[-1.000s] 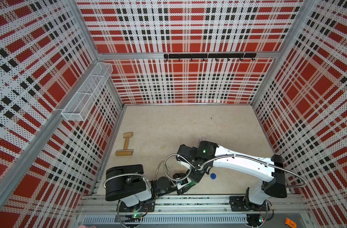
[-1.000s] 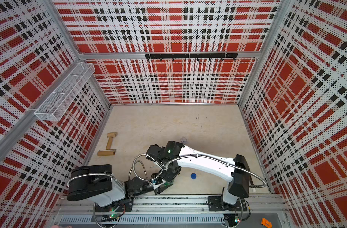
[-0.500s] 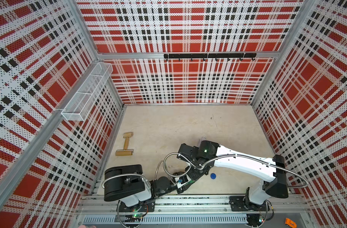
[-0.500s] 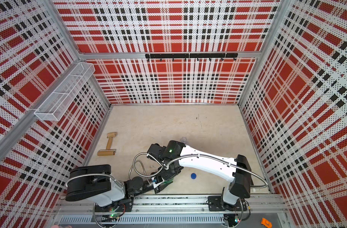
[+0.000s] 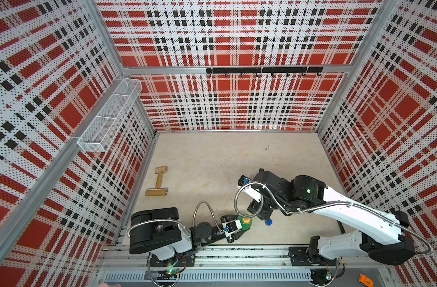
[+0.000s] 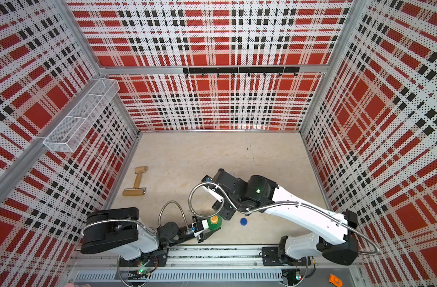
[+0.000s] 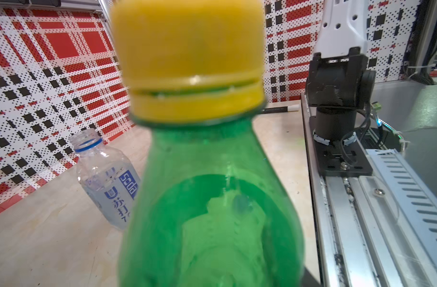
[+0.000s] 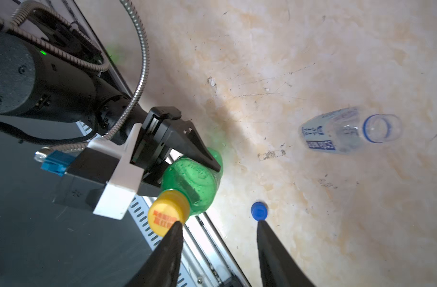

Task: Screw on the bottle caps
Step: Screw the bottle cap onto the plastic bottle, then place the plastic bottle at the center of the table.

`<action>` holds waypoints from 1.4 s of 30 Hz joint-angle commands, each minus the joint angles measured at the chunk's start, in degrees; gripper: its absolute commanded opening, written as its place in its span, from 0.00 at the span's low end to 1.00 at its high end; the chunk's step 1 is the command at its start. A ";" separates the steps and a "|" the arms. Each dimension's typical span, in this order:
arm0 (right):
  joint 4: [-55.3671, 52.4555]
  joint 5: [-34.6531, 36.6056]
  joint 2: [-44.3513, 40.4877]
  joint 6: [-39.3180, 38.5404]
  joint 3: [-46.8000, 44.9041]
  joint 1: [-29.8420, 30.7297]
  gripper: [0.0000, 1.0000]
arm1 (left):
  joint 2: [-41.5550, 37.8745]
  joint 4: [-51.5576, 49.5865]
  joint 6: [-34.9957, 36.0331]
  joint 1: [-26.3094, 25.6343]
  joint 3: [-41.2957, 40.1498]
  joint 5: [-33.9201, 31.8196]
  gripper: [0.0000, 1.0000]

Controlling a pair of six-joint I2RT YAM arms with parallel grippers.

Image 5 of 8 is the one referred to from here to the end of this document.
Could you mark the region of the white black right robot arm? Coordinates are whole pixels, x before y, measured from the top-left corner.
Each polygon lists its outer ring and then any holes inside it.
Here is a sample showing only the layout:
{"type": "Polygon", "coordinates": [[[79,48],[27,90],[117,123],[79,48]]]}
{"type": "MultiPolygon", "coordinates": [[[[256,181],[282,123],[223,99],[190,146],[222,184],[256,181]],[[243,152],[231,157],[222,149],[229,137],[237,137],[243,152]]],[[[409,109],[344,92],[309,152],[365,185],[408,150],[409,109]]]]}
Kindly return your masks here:
{"type": "Polygon", "coordinates": [[[353,228],[339,236],[311,237],[304,255],[295,252],[300,261],[325,265],[340,257],[369,257],[382,264],[401,265],[416,255],[413,239],[404,235],[409,226],[404,212],[369,208],[308,175],[288,181],[260,169],[252,179],[242,176],[238,186],[252,198],[248,212],[262,221],[280,210],[285,216],[322,215],[353,228]]]}

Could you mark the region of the green plastic soda bottle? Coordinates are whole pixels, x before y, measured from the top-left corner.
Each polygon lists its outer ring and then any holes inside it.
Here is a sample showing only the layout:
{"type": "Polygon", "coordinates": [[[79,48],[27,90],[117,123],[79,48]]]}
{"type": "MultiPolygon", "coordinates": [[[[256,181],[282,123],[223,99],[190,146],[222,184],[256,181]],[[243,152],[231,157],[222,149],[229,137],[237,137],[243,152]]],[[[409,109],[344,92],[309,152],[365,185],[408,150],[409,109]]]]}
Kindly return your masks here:
{"type": "Polygon", "coordinates": [[[249,230],[251,228],[251,218],[243,218],[242,216],[239,216],[238,220],[241,223],[241,230],[249,230]]]}

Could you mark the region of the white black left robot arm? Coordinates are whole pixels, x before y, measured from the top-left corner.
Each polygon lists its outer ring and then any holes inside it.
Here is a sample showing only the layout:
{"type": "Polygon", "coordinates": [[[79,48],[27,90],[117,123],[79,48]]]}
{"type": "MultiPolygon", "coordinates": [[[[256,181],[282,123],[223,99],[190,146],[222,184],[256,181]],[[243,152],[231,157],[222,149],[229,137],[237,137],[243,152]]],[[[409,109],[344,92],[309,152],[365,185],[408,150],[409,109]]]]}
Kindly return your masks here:
{"type": "Polygon", "coordinates": [[[152,209],[131,215],[127,236],[129,253],[151,253],[161,261],[178,255],[187,256],[203,246],[225,240],[234,243],[251,228],[251,219],[225,215],[213,226],[201,222],[186,227],[180,222],[177,208],[152,209]]]}

